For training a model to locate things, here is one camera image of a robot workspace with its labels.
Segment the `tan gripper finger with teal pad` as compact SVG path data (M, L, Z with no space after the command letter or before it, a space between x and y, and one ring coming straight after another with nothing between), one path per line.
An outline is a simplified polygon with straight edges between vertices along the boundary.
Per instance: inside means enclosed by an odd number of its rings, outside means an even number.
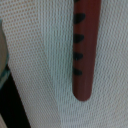
M0 89L10 75L8 68L9 51L7 47L6 37L2 27L2 20L0 19Z

